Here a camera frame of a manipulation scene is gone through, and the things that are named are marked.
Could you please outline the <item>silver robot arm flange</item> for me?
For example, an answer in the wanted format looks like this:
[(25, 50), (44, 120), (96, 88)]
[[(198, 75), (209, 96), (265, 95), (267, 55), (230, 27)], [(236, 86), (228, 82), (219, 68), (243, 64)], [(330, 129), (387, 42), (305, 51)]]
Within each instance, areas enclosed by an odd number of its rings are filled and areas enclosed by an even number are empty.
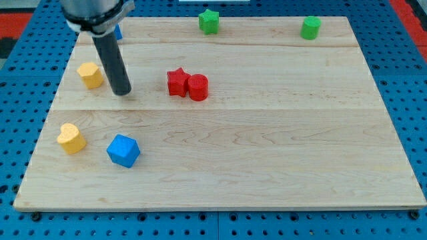
[(74, 32), (88, 32), (104, 37), (135, 9), (134, 1), (124, 0), (60, 0), (68, 26)]

